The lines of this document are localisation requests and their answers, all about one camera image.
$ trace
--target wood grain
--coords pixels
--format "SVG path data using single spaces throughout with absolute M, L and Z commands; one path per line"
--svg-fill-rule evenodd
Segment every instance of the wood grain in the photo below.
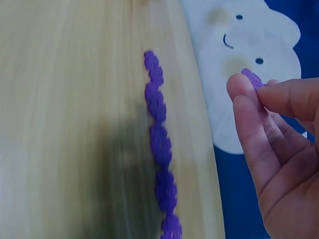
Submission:
M 158 239 L 143 52 L 164 69 L 184 239 L 224 238 L 178 0 L 0 1 L 0 238 Z

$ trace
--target hand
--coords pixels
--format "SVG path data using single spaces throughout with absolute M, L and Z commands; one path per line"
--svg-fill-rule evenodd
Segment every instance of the hand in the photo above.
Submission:
M 297 118 L 318 136 L 319 79 L 271 80 L 254 91 L 236 74 L 227 91 L 269 235 L 319 238 L 319 142 L 312 144 L 279 115 Z

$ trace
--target brown stain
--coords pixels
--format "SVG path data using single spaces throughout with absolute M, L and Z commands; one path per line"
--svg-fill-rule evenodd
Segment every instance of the brown stain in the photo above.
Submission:
M 213 27 L 216 25 L 226 25 L 230 22 L 230 16 L 226 9 L 223 7 L 217 7 L 212 9 L 206 16 L 203 25 L 195 31 L 194 45 L 197 50 L 200 50 L 202 45 L 207 41 L 207 38 Z
M 228 57 L 222 63 L 223 78 L 228 80 L 231 75 L 241 72 L 244 68 L 252 69 L 250 61 L 244 55 Z

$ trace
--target purple toy piece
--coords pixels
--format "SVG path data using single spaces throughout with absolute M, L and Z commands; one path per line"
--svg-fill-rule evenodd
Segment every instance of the purple toy piece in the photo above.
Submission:
M 145 100 L 147 102 L 150 101 L 151 98 L 154 97 L 154 95 L 156 95 L 158 91 L 159 91 L 158 85 L 148 82 L 145 86 Z
M 161 66 L 150 69 L 149 77 L 151 82 L 158 86 L 164 84 L 163 69 Z
M 150 58 L 153 56 L 154 56 L 154 52 L 151 50 L 144 52 L 144 58 Z
M 163 231 L 161 239 L 181 239 L 182 227 L 176 215 L 168 214 L 160 228 Z
M 182 232 L 182 227 L 179 224 L 179 218 L 178 216 L 174 214 L 167 214 L 165 219 L 161 223 L 160 229 L 162 231 L 167 231 L 167 230 L 177 230 L 178 232 Z
M 152 138 L 152 137 L 166 138 L 167 137 L 167 130 L 160 123 L 155 123 L 150 128 L 150 138 Z
M 163 198 L 159 201 L 159 209 L 163 213 L 173 213 L 174 209 L 177 206 L 177 198 Z
M 158 151 L 155 156 L 155 162 L 162 168 L 168 168 L 172 159 L 172 153 L 169 151 Z
M 144 60 L 145 68 L 150 71 L 151 69 L 157 68 L 160 64 L 159 60 L 155 55 L 149 56 Z
M 163 100 L 164 100 L 164 97 L 160 91 L 156 92 L 156 94 L 150 97 L 150 100 L 148 101 L 148 109 L 151 116 L 153 116 L 154 118 L 156 117 L 158 113 L 163 114 L 162 113 L 163 107 L 165 107 L 165 118 L 166 118 L 166 106 L 164 106 Z
M 166 104 L 159 105 L 154 117 L 156 123 L 162 123 L 166 120 L 166 111 Z
M 262 83 L 261 79 L 253 72 L 251 72 L 249 69 L 245 68 L 241 71 L 241 74 L 248 77 L 249 81 L 253 85 L 254 89 L 258 89 L 260 87 L 266 86 Z
M 151 150 L 153 156 L 156 158 L 160 152 L 170 152 L 171 141 L 163 135 L 156 135 L 150 139 Z
M 174 176 L 167 168 L 161 168 L 157 171 L 155 179 L 157 184 L 172 184 L 174 182 Z
M 182 227 L 176 215 L 173 215 L 177 206 L 177 186 L 174 183 L 174 176 L 168 170 L 172 160 L 171 141 L 167 136 L 167 130 L 162 126 L 166 120 L 166 104 L 159 86 L 164 83 L 163 70 L 156 55 L 151 51 L 144 53 L 145 68 L 149 71 L 149 83 L 145 86 L 145 99 L 150 115 L 154 118 L 154 125 L 150 128 L 150 145 L 155 163 L 159 166 L 156 172 L 155 196 L 159 208 L 166 217 L 162 222 L 161 239 L 181 239 Z

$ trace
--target blue background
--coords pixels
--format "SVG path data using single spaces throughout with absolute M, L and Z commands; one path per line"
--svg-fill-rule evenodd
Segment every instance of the blue background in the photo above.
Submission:
M 269 8 L 291 18 L 301 31 L 295 46 L 302 78 L 319 76 L 319 0 L 265 0 Z M 298 132 L 305 130 L 295 119 L 284 117 Z M 215 147 L 226 239 L 268 239 L 258 209 L 256 192 L 243 155 Z

